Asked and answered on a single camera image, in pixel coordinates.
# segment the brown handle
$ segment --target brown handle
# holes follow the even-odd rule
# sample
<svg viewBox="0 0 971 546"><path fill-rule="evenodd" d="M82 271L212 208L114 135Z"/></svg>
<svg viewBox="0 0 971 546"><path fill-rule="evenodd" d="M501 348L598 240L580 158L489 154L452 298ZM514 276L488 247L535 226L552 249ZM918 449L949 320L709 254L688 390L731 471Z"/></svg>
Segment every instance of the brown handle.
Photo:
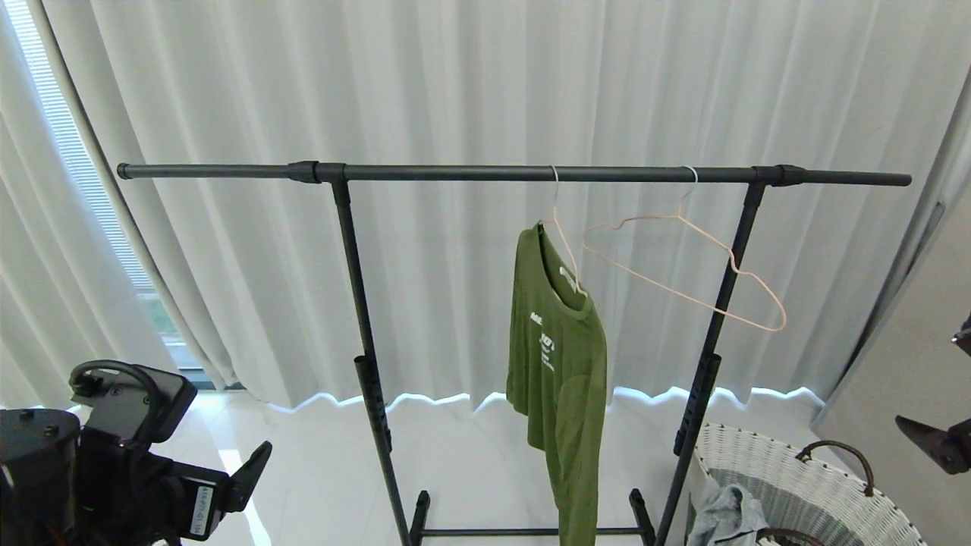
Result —
<svg viewBox="0 0 971 546"><path fill-rule="evenodd" d="M805 545L808 546L826 546L818 538L810 536L805 532L799 532L798 530L792 529L759 529L755 534L755 540L761 540L763 538L768 538L770 536L784 536L788 538L795 538Z"/></svg>
<svg viewBox="0 0 971 546"><path fill-rule="evenodd" d="M813 442L803 448L795 457L800 461L805 462L806 459L811 459L810 454L812 451L818 447L822 446L833 446L837 448L843 448L850 453L854 454L860 463L863 464L863 472L866 474L866 487L863 488L863 493L867 496L873 496L873 468L870 467L870 462L863 456L859 450L851 445L844 444L843 442L837 442L835 440L820 440L819 442Z"/></svg>

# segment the clothing rack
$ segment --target clothing rack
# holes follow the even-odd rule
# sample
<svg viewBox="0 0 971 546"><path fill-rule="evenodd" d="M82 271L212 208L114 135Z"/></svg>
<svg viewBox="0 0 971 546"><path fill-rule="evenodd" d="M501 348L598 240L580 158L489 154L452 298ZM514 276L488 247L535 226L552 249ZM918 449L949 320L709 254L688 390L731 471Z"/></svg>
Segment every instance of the clothing rack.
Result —
<svg viewBox="0 0 971 546"><path fill-rule="evenodd" d="M889 173L863 173L845 171L814 171L792 165L756 167L699 167L692 172L687 167L556 167L561 182L631 182L631 183L733 183L747 184L748 190L742 205L741 217L735 231L731 250L736 262L741 263L745 254L755 213L761 204L767 187L785 187L798 184L841 184L857 186L907 186L910 175ZM265 178L290 179L305 184L328 183L334 192L337 215L344 240L351 275L351 287L357 322L360 327L364 355L354 359L357 379L360 382L364 407L367 411L374 444L378 451L381 470L385 476L387 495L394 514L394 523L402 546L420 546L425 537L439 536L535 536L557 535L557 529L428 529L425 526L431 496L422 491L409 526L401 503L398 480L394 475L391 460L391 430L387 424L385 401L375 354L374 336L371 332L371 319L364 294L364 280L361 275L360 257L351 210L351 192L348 182L352 180L369 181L518 181L552 182L553 172L549 166L470 166L470 165L348 165L318 161L299 161L287 165L130 165L121 163L117 167L123 179L135 178ZM726 264L724 276L716 299L715 307L726 311L735 288L737 274L730 263ZM597 534L640 535L644 546L663 546L671 522L674 519L678 500L685 485L691 453L694 451L708 407L709 399L715 388L716 378L721 365L721 357L715 353L724 315L713 313L708 333L701 350L688 396L681 427L675 436L674 454L678 465L668 492L667 502L655 535L648 516L644 499L637 489L628 497L634 512L636 527L599 528Z"/></svg>

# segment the glossy tile floor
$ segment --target glossy tile floor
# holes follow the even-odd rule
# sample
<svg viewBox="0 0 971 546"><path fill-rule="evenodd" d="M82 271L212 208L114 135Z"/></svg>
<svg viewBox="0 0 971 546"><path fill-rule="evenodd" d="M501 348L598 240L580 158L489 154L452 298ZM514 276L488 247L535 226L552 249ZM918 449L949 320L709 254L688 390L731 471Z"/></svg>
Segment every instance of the glossy tile floor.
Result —
<svg viewBox="0 0 971 546"><path fill-rule="evenodd" d="M607 412L600 461L599 525L633 526L627 503L639 488L656 525L676 458L671 453L686 392L654 399L618 390ZM719 391L708 420L792 444L817 438L809 423L820 402L808 392L756 391L746 406ZM525 418L501 395L473 412L465 397L431 402L403 396L391 406L393 458L409 522L419 491L431 493L430 528L555 527L542 452L526 445ZM152 451L234 471L263 440L273 456L245 513L230 514L214 545L394 545L397 534L371 430L359 400L320 396L283 411L245 392L201 393L172 439ZM681 544L684 515L669 544ZM425 546L532 546L555 537L426 538ZM637 546L636 536L597 544Z"/></svg>

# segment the green shirt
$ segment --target green shirt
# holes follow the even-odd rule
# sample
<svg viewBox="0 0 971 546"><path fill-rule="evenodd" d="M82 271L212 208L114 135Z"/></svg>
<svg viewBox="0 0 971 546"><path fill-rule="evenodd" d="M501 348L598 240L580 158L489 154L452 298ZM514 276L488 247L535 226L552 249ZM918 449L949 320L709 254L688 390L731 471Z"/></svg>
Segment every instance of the green shirt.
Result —
<svg viewBox="0 0 971 546"><path fill-rule="evenodd" d="M561 546L596 538L607 340L589 297L537 223L519 235L506 396L546 452Z"/></svg>

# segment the clothes hanger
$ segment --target clothes hanger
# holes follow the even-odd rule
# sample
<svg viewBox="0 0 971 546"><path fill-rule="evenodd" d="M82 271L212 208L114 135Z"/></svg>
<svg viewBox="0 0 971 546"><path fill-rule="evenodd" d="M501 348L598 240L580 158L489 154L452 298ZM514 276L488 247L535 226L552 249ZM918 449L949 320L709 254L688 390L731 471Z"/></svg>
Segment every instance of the clothes hanger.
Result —
<svg viewBox="0 0 971 546"><path fill-rule="evenodd" d="M573 277L570 277L566 272L560 271L560 274L564 275L567 280L570 281L570 286L573 287L573 291L582 294L584 297L590 297L590 294L580 286L580 270L577 267L577 261L573 258L573 251L570 250L570 243L566 241L566 235L563 234L563 228L559 225L559 218L556 217L556 199L559 196L559 173L556 171L556 167L550 165L552 169L553 181L555 183L555 189L552 193L552 220L540 221L540 224L545 227L547 222L551 222L556 226L556 232L559 233L559 239L563 242L563 246L566 247L566 254L570 256L570 263L573 264ZM563 303L563 298L559 297L556 290L552 291L553 295L559 299L560 303Z"/></svg>
<svg viewBox="0 0 971 546"><path fill-rule="evenodd" d="M694 189L697 188L697 185L698 185L698 171L694 170L694 167L687 167L686 166L686 168L687 169L690 169L691 170L691 173L694 174L694 184L691 186L691 189L689 189L687 191L687 193L685 193L685 195L682 196L681 202L678 204L678 213L677 214L674 214L674 215L663 215L663 216L656 216L656 215L634 216L634 217L625 218L625 219L621 220L620 223L617 224L617 225L613 225L610 222L603 222L603 223L598 223L596 225L592 225L592 226L590 226L590 227L588 227L587 229L584 230L584 249L587 250L587 251L590 251L594 256L598 256L598 257L606 260L607 262L609 262L611 265L613 265L614 267L616 267L618 269L621 269L623 271L626 271L627 273L630 273L631 275L633 275L633 276L635 276L635 277L637 277L639 279L642 279L644 281L647 281L647 282L651 283L652 285L655 285L658 288L665 289L665 290L667 290L667 291L669 291L669 292L677 295L678 297L682 297L682 298L690 301L691 303L698 304L698 305L700 305L702 307L705 307L707 309L710 309L710 310L712 310L712 311L714 311L716 313L721 313L722 315L725 315L729 319L734 319L734 320L739 321L741 323L748 324L748 325L751 325L751 326L755 326L756 328L763 329L763 330L769 331L769 332L782 331L786 327L787 316L786 316L786 307L783 305L782 301L779 300L779 296L777 296L771 289L769 289L769 287L765 284L764 281L762 281L758 277L758 275L755 275L754 273L751 273L749 271L742 271L742 270L740 270L738 268L738 265L736 264L736 261L737 260L735 259L735 253L733 253L731 251L731 247L728 247L727 245L725 245L724 243L722 243L722 241L719 241L717 238L715 238L714 235L712 235L711 233L709 233L709 232L705 231L704 229L698 227L697 225L695 225L694 223L692 223L691 221L689 221L688 219L686 219L684 216L682 216L682 211L685 208L685 199L687 199L687 197L689 195L691 195L692 192L694 192ZM728 258L729 258L728 263L731 266L732 271L734 271L740 277L752 277L753 279L755 279L756 282L758 282L758 284L762 287L762 289L765 290L765 292L769 294L769 296L772 298L772 301L774 301L775 304L776 304L776 306L779 308L779 312L782 313L782 321L780 322L780 324L778 326L767 326L765 324L759 324L759 323L750 321L749 319L746 319L744 317L739 317L738 315L735 315L734 313L729 313L727 311L722 311L721 309L718 309L714 305L709 305L708 303L705 303L704 301L701 301L700 299L697 299L695 297L692 297L690 295L687 295L685 293L681 293L681 292L679 292L677 290L674 290L674 289L672 289L670 287L667 287L667 286L661 284L660 282L658 282L658 281L656 281L654 279L651 279L651 278L649 278L649 277L647 277L645 275L642 275L642 274L640 274L640 273L638 273L638 272L636 272L636 271L634 271L634 270L632 270L632 269L630 269L630 268L628 268L628 267L626 267L624 265L621 265L620 263L617 263L613 259L610 259L609 257L604 256L603 254L595 251L594 249L592 249L586 243L586 236L587 236L587 234L590 233L594 229L598 229L598 228L602 228L602 227L610 227L614 231L617 231L617 230L621 229L626 223L628 223L628 222L636 222L638 220L677 220L679 222L684 223L685 225L687 225L691 229L697 231L698 233L701 233L702 235L704 235L705 237L707 237L709 240L711 240L712 242L714 242L715 244L717 244L718 246L720 246L723 250L725 250L726 252L728 252Z"/></svg>

